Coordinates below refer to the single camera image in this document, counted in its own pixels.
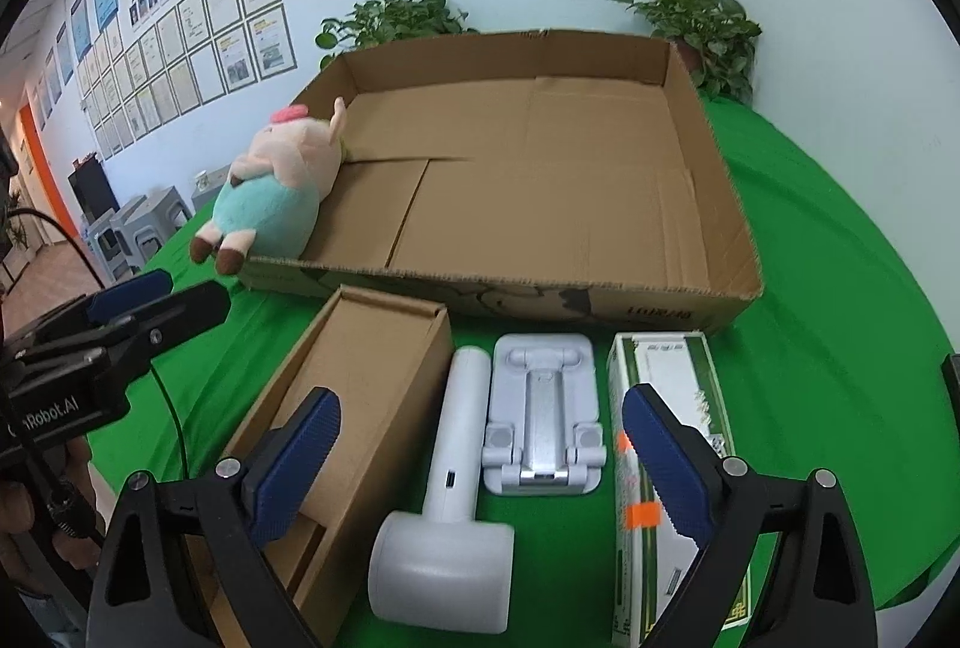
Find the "person's hand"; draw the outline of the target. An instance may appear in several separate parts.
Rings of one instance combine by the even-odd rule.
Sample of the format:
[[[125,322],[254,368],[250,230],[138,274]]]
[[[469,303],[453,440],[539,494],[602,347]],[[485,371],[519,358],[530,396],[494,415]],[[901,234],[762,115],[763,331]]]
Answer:
[[[65,445],[64,474],[83,495],[86,503],[96,511],[96,492],[89,475],[89,463],[93,460],[93,453],[85,437],[70,440]],[[45,595],[46,588],[41,580],[32,573],[20,550],[13,542],[14,534],[27,533],[34,523],[34,505],[28,489],[19,482],[3,482],[2,484],[2,567],[10,580],[18,588],[32,595]],[[94,518],[103,521],[98,511]],[[93,539],[69,538],[67,534],[57,533],[52,538],[53,549],[57,550],[65,562],[70,563],[76,570],[88,570],[96,567],[101,550]]]

